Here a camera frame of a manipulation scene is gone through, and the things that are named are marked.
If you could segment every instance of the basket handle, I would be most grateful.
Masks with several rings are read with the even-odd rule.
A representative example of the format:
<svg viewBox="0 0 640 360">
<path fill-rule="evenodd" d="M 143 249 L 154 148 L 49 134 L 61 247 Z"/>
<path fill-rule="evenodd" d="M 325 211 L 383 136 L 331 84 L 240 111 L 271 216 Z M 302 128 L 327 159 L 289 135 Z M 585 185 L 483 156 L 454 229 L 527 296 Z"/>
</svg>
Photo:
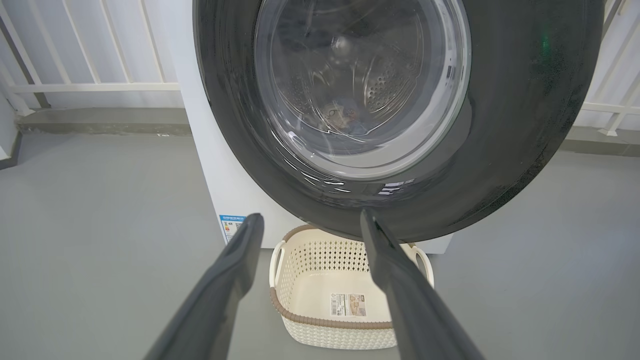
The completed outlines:
<svg viewBox="0 0 640 360">
<path fill-rule="evenodd" d="M 284 241 L 279 242 L 278 245 L 276 245 L 276 247 L 273 249 L 273 253 L 271 254 L 271 263 L 269 264 L 269 287 L 272 288 L 276 287 L 276 276 L 280 274 L 282 256 L 280 256 L 280 261 L 278 262 L 278 264 L 276 264 L 276 261 L 278 260 L 278 254 L 282 251 L 282 245 L 284 244 Z"/>
<path fill-rule="evenodd" d="M 422 260 L 422 264 L 424 264 L 424 272 L 427 273 L 427 281 L 430 283 L 432 288 L 435 288 L 435 284 L 433 282 L 433 267 L 431 267 L 431 262 L 429 261 L 427 254 L 415 245 L 411 249 L 413 250 L 413 256 L 415 257 L 418 255 L 420 260 Z"/>
</svg>

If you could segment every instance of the woven pattern basket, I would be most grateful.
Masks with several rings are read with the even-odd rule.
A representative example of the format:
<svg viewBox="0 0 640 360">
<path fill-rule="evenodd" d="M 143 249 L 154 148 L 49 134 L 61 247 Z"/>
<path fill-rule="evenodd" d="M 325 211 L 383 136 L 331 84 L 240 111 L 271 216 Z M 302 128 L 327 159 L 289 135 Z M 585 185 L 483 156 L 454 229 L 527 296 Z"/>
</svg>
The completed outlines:
<svg viewBox="0 0 640 360">
<path fill-rule="evenodd" d="M 424 264 L 433 286 L 433 270 L 425 253 L 402 244 L 407 256 Z M 295 228 L 273 251 L 269 267 L 271 301 L 291 336 L 300 343 L 350 350 L 396 345 L 387 297 L 374 284 L 364 243 L 318 230 Z M 362 297 L 360 315 L 336 310 L 336 295 Z"/>
</svg>

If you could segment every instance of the white railing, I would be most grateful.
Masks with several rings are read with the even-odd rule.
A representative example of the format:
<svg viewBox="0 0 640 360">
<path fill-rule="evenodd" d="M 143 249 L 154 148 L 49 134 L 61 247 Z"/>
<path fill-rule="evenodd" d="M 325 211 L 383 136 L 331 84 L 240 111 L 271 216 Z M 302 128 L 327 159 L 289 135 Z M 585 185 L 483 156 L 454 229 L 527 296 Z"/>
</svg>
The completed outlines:
<svg viewBox="0 0 640 360">
<path fill-rule="evenodd" d="M 600 50 L 600 59 L 596 66 L 596 76 L 594 77 L 594 82 L 591 83 L 591 88 L 586 101 L 582 105 L 582 110 L 609 113 L 606 125 L 600 125 L 602 128 L 599 132 L 608 136 L 617 136 L 616 130 L 624 120 L 634 121 L 627 115 L 640 115 L 640 107 L 634 105 L 640 95 L 640 68 L 634 68 L 633 66 L 634 62 L 638 64 L 637 61 L 639 59 L 640 12 L 638 11 L 638 4 L 629 0 L 609 0 L 605 9 L 607 12 L 605 14 L 605 30 L 609 30 L 607 34 L 609 36 L 604 38 Z M 616 22 L 625 22 L 630 26 L 628 29 L 624 29 L 626 32 L 621 32 L 621 28 L 609 28 L 612 23 L 617 25 Z M 615 55 L 609 61 L 607 55 L 610 54 L 606 52 L 611 48 L 608 47 L 608 42 L 611 42 L 611 44 L 617 43 L 620 38 L 623 38 L 623 40 L 617 50 L 614 49 Z M 618 91 L 621 83 L 626 83 L 622 79 L 628 79 L 629 76 L 633 77 L 634 71 L 638 71 L 638 73 L 628 88 L 623 93 Z M 576 125 L 581 125 L 580 119 L 579 115 Z"/>
<path fill-rule="evenodd" d="M 9 17 L 6 8 L 2 0 L 0 0 L 0 19 L 4 22 L 4 26 L 10 36 L 10 39 L 7 41 L 12 41 L 15 45 L 15 48 L 20 56 L 20 59 L 17 61 L 21 61 L 28 71 L 28 74 L 31 76 L 33 83 L 28 83 L 25 85 L 18 85 L 8 70 L 7 66 L 0 61 L 0 78 L 2 82 L 2 86 L 9 97 L 9 101 L 12 106 L 18 111 L 20 115 L 27 115 L 29 113 L 33 113 L 33 110 L 30 110 L 27 106 L 25 100 L 20 96 L 20 94 L 35 94 L 35 93 L 51 93 L 51 92 L 122 92 L 122 91 L 176 91 L 180 90 L 178 83 L 176 82 L 167 82 L 164 74 L 164 70 L 161 64 L 160 56 L 158 54 L 158 48 L 156 46 L 156 39 L 154 38 L 154 33 L 149 23 L 149 16 L 147 11 L 147 5 L 145 0 L 132 0 L 138 2 L 138 8 L 140 11 L 140 21 L 143 24 L 143 28 L 146 32 L 146 38 L 149 46 L 153 52 L 153 60 L 154 65 L 157 70 L 157 75 L 160 81 L 158 82 L 135 82 L 131 76 L 131 72 L 129 67 L 127 66 L 127 62 L 125 60 L 122 45 L 118 39 L 118 35 L 114 29 L 113 19 L 111 18 L 111 12 L 109 11 L 109 6 L 106 0 L 98 0 L 100 4 L 100 9 L 102 11 L 102 17 L 104 22 L 106 23 L 106 27 L 108 29 L 109 37 L 111 39 L 111 43 L 116 52 L 119 66 L 121 68 L 122 74 L 124 75 L 125 82 L 123 83 L 104 83 L 100 80 L 100 76 L 96 69 L 96 66 L 90 56 L 89 51 L 87 50 L 85 41 L 83 39 L 83 34 L 78 30 L 76 21 L 72 16 L 72 12 L 69 9 L 68 0 L 58 0 L 62 2 L 64 6 L 65 12 L 67 14 L 67 20 L 70 24 L 70 27 L 76 37 L 77 44 L 82 52 L 84 57 L 84 61 L 89 69 L 89 73 L 93 79 L 93 83 L 74 83 L 69 78 L 69 74 L 60 58 L 60 54 L 52 38 L 45 26 L 45 22 L 42 19 L 42 14 L 38 9 L 38 6 L 35 3 L 35 0 L 26 0 L 28 3 L 29 10 L 31 15 L 33 16 L 33 20 L 35 22 L 35 26 L 39 30 L 46 48 L 53 59 L 53 62 L 58 70 L 60 78 L 62 79 L 62 83 L 53 83 L 53 84 L 45 84 L 42 83 L 40 77 L 38 76 L 38 72 L 36 71 L 29 54 L 26 51 L 26 48 L 18 36 L 18 33 L 13 25 L 11 18 Z"/>
</svg>

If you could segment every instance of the door glass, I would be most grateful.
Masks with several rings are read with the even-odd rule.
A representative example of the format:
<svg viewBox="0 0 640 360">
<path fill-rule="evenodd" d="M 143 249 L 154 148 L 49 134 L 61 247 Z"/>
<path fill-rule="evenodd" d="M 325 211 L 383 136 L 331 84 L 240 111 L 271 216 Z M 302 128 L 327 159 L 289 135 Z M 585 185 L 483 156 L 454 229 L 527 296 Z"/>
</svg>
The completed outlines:
<svg viewBox="0 0 640 360">
<path fill-rule="evenodd" d="M 455 120 L 469 43 L 458 0 L 265 0 L 255 66 L 273 136 L 336 177 L 398 173 Z"/>
</svg>

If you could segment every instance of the metal railing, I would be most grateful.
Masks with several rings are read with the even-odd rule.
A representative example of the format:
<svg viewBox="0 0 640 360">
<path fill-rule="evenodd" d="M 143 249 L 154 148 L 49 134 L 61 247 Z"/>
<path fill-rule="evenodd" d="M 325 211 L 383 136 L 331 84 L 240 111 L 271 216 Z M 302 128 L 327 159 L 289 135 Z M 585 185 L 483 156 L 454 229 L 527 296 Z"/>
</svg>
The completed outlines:
<svg viewBox="0 0 640 360">
<path fill-rule="evenodd" d="M 11 42 L 13 48 L 16 50 L 17 54 L 14 54 L 16 60 L 20 63 L 21 68 L 27 79 L 28 84 L 26 85 L 18 85 L 14 78 L 12 77 L 10 71 L 7 66 L 0 61 L 0 78 L 2 82 L 2 86 L 9 97 L 9 101 L 12 106 L 17 110 L 19 115 L 27 115 L 29 113 L 33 113 L 33 110 L 29 109 L 25 100 L 19 94 L 36 94 L 36 93 L 48 93 L 48 92 L 121 92 L 121 91 L 176 91 L 180 90 L 180 86 L 178 83 L 167 82 L 164 74 L 164 70 L 160 61 L 160 56 L 158 54 L 158 49 L 156 46 L 156 39 L 154 38 L 154 33 L 150 27 L 149 16 L 147 11 L 147 5 L 145 0 L 133 0 L 138 2 L 138 8 L 140 11 L 140 21 L 143 24 L 143 28 L 146 32 L 146 38 L 149 46 L 153 51 L 153 59 L 154 65 L 157 70 L 160 81 L 158 82 L 135 82 L 132 79 L 131 72 L 129 67 L 127 66 L 127 62 L 125 60 L 122 45 L 118 39 L 118 35 L 114 29 L 113 20 L 111 18 L 111 12 L 109 11 L 109 6 L 107 5 L 106 0 L 98 0 L 100 4 L 100 9 L 102 11 L 102 17 L 104 22 L 106 23 L 106 27 L 108 29 L 109 37 L 111 39 L 111 43 L 113 44 L 113 48 L 115 49 L 119 66 L 122 70 L 122 74 L 124 75 L 125 82 L 123 83 L 104 83 L 100 79 L 100 75 L 96 69 L 95 63 L 92 60 L 90 53 L 86 48 L 86 43 L 83 39 L 83 34 L 78 31 L 77 24 L 72 16 L 72 13 L 69 9 L 68 0 L 59 0 L 62 2 L 64 6 L 65 12 L 67 14 L 67 20 L 72 28 L 73 33 L 76 36 L 77 44 L 80 47 L 80 51 L 84 57 L 84 61 L 89 69 L 91 77 L 93 79 L 92 83 L 74 83 L 69 78 L 69 74 L 60 58 L 60 54 L 52 38 L 45 26 L 44 21 L 42 20 L 42 15 L 38 6 L 35 3 L 35 0 L 26 0 L 29 6 L 29 10 L 33 19 L 35 21 L 35 26 L 38 28 L 44 43 L 47 47 L 51 58 L 60 74 L 60 78 L 62 79 L 62 83 L 53 83 L 53 84 L 45 84 L 42 83 L 40 77 L 38 76 L 38 72 L 36 71 L 29 54 L 24 47 L 20 36 L 18 35 L 9 14 L 4 7 L 2 0 L 0 0 L 0 19 L 4 23 L 4 27 L 6 28 L 6 33 L 8 34 L 7 42 Z"/>
<path fill-rule="evenodd" d="M 623 15 L 626 9 L 626 5 L 628 5 L 627 0 L 609 0 L 607 2 L 605 27 L 602 34 L 603 40 L 605 38 L 606 32 L 609 30 L 611 22 L 615 21 L 614 18 L 616 16 Z M 636 74 L 635 79 L 631 82 L 631 85 L 626 90 L 620 101 L 604 101 L 604 95 L 606 94 L 606 91 L 611 91 L 612 79 L 622 70 L 621 60 L 629 56 L 637 58 L 637 54 L 631 54 L 630 52 L 634 47 L 632 45 L 638 44 L 638 41 L 640 40 L 640 38 L 638 38 L 639 33 L 640 14 L 636 15 L 633 23 L 631 24 L 630 30 L 625 35 L 621 46 L 616 51 L 616 54 L 613 57 L 613 61 L 611 62 L 611 64 L 609 64 L 609 67 L 606 68 L 602 80 L 599 83 L 591 84 L 592 87 L 596 86 L 595 89 L 592 88 L 589 91 L 593 95 L 588 95 L 587 101 L 585 101 L 582 105 L 582 110 L 611 113 L 607 124 L 599 130 L 599 132 L 608 136 L 618 135 L 616 130 L 623 122 L 623 120 L 625 120 L 625 117 L 627 115 L 640 115 L 640 107 L 634 106 L 635 101 L 640 95 L 640 71 L 638 72 L 638 74 Z M 605 64 L 599 63 L 596 66 L 596 71 L 598 72 L 598 70 L 604 70 L 604 68 L 598 69 L 599 67 L 603 66 L 605 66 Z"/>
</svg>

